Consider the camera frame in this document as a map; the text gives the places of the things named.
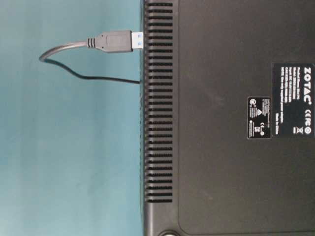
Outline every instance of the teal background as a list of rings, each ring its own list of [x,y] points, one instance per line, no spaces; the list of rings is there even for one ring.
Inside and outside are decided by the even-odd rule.
[[[139,85],[83,81],[38,57],[139,30],[139,0],[2,0],[0,235],[141,235]],[[139,52],[52,56],[78,73],[139,80]]]

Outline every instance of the black label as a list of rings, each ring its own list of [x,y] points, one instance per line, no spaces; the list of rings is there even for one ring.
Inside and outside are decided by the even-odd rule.
[[[248,125],[249,139],[269,139],[270,132],[270,98],[248,98]]]
[[[273,137],[314,137],[314,73],[313,64],[274,64]]]

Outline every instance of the vent slot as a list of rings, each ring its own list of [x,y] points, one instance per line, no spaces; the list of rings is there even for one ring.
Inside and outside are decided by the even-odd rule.
[[[152,57],[148,57],[150,60],[151,59],[160,59],[160,60],[172,60],[173,57],[172,56],[152,56]]]
[[[147,189],[149,190],[166,190],[166,189],[172,189],[172,186],[150,186]]]
[[[171,203],[172,199],[148,199],[148,203]]]
[[[148,177],[172,177],[172,173],[150,173],[148,174]]]
[[[149,164],[172,164],[172,161],[148,161]]]
[[[173,194],[172,193],[148,193],[147,196],[164,197],[164,196],[173,196]]]
[[[172,138],[171,134],[149,134],[149,138]]]
[[[165,10],[165,9],[151,9],[148,10],[149,13],[173,13],[173,10]]]
[[[158,180],[148,180],[147,183],[172,183],[171,180],[164,180],[164,179],[158,179]]]
[[[150,153],[148,155],[148,157],[172,157],[172,154],[168,154],[168,153],[158,153],[158,154],[152,154]]]
[[[173,197],[173,3],[145,1],[145,201]]]
[[[171,80],[173,79],[172,76],[165,76],[165,75],[155,75],[155,76],[149,76],[150,80]]]
[[[172,53],[173,50],[171,49],[151,49],[149,53]]]
[[[173,6],[171,2],[151,2],[148,6]]]

